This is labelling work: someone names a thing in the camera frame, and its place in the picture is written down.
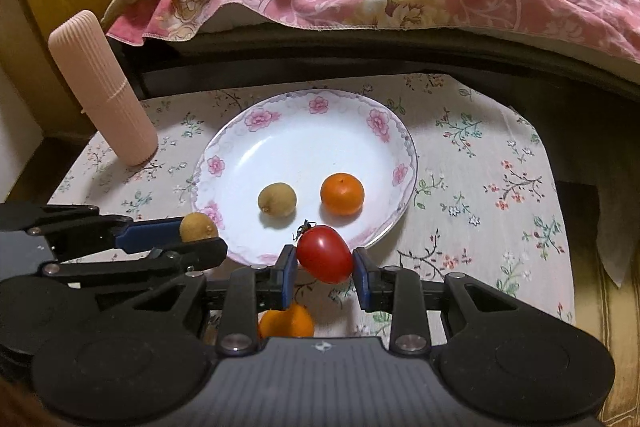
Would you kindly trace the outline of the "tan longan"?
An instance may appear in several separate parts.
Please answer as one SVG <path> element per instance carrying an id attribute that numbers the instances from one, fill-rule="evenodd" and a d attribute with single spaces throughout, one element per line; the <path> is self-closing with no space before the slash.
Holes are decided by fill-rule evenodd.
<path id="1" fill-rule="evenodd" d="M 264 187 L 258 195 L 257 202 L 260 211 L 265 215 L 285 218 L 294 212 L 297 196 L 288 184 L 277 182 Z"/>
<path id="2" fill-rule="evenodd" d="M 215 222 L 205 213 L 191 212 L 182 218 L 179 234 L 183 243 L 191 243 L 214 239 L 218 236 L 218 229 Z"/>

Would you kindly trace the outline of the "pink ribbed cylindrical container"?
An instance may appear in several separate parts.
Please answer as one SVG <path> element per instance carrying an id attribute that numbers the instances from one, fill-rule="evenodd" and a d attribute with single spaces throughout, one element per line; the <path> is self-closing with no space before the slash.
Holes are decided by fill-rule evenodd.
<path id="1" fill-rule="evenodd" d="M 50 33 L 49 51 L 68 87 L 115 155 L 128 166 L 158 147 L 151 119 L 132 90 L 93 12 L 82 10 Z"/>

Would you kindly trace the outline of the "white floral plate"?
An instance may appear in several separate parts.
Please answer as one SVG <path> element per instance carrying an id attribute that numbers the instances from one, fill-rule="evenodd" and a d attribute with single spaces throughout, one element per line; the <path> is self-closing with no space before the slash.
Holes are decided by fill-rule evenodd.
<path id="1" fill-rule="evenodd" d="M 364 188 L 362 209 L 329 214 L 320 188 L 346 172 Z M 228 256 L 241 265 L 273 265 L 304 221 L 337 229 L 349 247 L 371 247 L 400 220 L 416 185 L 418 155 L 404 123 L 366 96 L 340 90 L 278 94 L 232 118 L 203 150 L 191 202 L 216 223 Z M 297 205 L 285 218 L 258 207 L 258 195 L 283 182 Z"/>

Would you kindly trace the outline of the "oval cherry tomato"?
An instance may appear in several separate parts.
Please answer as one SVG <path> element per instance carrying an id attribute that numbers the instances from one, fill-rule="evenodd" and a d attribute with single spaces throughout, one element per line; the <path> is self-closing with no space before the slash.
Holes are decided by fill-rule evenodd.
<path id="1" fill-rule="evenodd" d="M 298 228 L 295 239 L 299 264 L 317 280 L 339 284 L 352 275 L 352 252 L 334 228 L 305 221 Z"/>

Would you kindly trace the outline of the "smooth orange tangerine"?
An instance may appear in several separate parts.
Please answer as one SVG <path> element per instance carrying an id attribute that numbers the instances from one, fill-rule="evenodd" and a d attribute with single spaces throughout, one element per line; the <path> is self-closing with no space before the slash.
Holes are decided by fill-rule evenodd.
<path id="1" fill-rule="evenodd" d="M 314 319 L 304 306 L 291 303 L 291 306 L 284 311 L 269 310 L 262 314 L 258 329 L 262 339 L 312 337 L 314 335 Z"/>

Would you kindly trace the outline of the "dark bed frame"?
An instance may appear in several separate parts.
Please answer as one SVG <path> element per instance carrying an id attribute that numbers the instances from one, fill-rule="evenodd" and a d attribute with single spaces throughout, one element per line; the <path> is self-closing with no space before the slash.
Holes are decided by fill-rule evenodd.
<path id="1" fill-rule="evenodd" d="M 260 24 L 187 42 L 110 42 L 141 98 L 218 88 L 439 72 L 515 108 L 564 181 L 639 180 L 639 67 L 479 31 L 301 30 Z"/>

